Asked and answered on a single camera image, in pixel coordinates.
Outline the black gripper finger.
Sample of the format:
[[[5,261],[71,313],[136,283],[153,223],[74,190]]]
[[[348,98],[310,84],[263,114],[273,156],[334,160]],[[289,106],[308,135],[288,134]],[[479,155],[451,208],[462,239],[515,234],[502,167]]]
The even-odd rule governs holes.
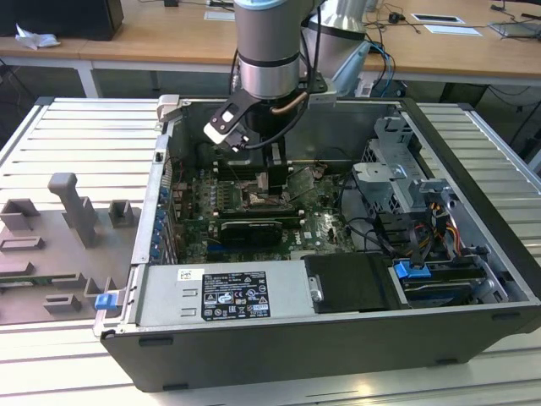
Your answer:
[[[270,195],[279,195],[287,182],[288,165],[286,145],[275,142],[264,148],[265,168]]]

